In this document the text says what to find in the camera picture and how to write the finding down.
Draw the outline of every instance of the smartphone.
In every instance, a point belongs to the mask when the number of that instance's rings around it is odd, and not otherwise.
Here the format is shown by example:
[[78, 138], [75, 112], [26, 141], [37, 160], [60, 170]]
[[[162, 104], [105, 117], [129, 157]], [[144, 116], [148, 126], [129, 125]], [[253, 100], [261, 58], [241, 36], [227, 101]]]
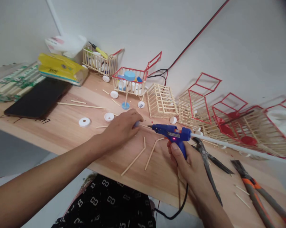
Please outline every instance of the smartphone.
[[29, 119], [45, 118], [71, 86], [70, 83], [65, 81], [46, 78], [7, 108], [4, 114]]

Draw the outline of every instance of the pliers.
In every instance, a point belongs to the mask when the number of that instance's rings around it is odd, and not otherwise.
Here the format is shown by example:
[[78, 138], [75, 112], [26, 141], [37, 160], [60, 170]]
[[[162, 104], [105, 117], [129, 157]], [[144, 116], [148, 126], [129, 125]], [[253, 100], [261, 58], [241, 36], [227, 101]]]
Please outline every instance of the pliers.
[[248, 174], [248, 172], [244, 169], [244, 167], [242, 166], [239, 160], [233, 160], [233, 161], [231, 160], [231, 162], [233, 166], [235, 167], [235, 169], [239, 172], [240, 177], [242, 181], [244, 182], [245, 188], [247, 189], [247, 192], [249, 193], [250, 198], [253, 202], [253, 205], [255, 209], [257, 210], [259, 216], [261, 217], [264, 225], [267, 228], [275, 228], [255, 190], [257, 190], [265, 198], [265, 200], [268, 201], [268, 203], [274, 208], [274, 210], [280, 215], [280, 217], [286, 223], [286, 212], [276, 202], [276, 200], [273, 199], [273, 197], [269, 193], [267, 193], [266, 190], [264, 190], [257, 183], [257, 181]]
[[206, 151], [206, 149], [204, 147], [204, 144], [201, 141], [201, 139], [194, 137], [193, 140], [196, 142], [197, 147], [195, 147], [195, 146], [192, 146], [192, 147], [195, 148], [201, 154], [202, 160], [203, 160], [203, 163], [204, 163], [204, 167], [205, 167], [205, 170], [206, 170], [207, 177], [209, 178], [209, 181], [210, 181], [210, 183], [211, 183], [211, 185], [213, 187], [213, 190], [214, 190], [214, 192], [216, 194], [216, 197], [217, 197], [217, 199], [219, 200], [219, 202], [220, 202], [220, 204], [222, 206], [222, 201], [221, 201], [220, 195], [218, 193], [218, 190], [216, 188], [215, 182], [213, 180], [213, 176], [212, 176], [212, 173], [211, 173], [211, 170], [210, 170], [208, 159], [210, 159], [216, 166], [218, 166], [220, 169], [225, 171], [227, 174], [234, 174], [234, 173], [231, 170], [229, 170], [224, 164], [222, 164], [217, 158], [213, 157], [212, 155], [210, 155]]

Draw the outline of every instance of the black patterned clothing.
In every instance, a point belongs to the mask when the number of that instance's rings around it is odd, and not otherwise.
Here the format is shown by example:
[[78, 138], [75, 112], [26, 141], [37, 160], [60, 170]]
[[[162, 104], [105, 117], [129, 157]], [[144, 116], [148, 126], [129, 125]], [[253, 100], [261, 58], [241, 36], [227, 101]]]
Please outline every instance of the black patterned clothing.
[[52, 228], [156, 227], [147, 195], [98, 174]]

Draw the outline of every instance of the left hand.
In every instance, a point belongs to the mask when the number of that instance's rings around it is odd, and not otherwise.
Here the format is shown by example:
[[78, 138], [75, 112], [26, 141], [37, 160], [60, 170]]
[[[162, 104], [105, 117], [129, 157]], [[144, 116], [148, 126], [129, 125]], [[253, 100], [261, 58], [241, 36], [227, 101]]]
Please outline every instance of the left hand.
[[143, 117], [135, 110], [130, 109], [121, 113], [109, 124], [102, 137], [108, 141], [107, 149], [114, 149], [130, 140], [139, 131], [139, 127], [133, 128], [137, 121], [143, 122]]

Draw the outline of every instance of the hand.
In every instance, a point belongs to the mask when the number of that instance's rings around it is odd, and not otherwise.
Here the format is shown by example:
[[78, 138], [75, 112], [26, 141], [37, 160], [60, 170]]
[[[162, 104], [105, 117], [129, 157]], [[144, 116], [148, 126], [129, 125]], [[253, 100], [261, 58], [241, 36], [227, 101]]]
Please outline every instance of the hand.
[[180, 148], [176, 143], [167, 143], [171, 160], [189, 184], [192, 191], [203, 192], [212, 189], [211, 183], [207, 177], [201, 154], [195, 150], [188, 142], [184, 141], [187, 160], [185, 160]]
[[114, 149], [130, 140], [139, 131], [139, 127], [133, 128], [137, 121], [143, 122], [144, 119], [135, 109], [130, 109], [114, 118], [101, 134], [107, 142], [106, 148]]

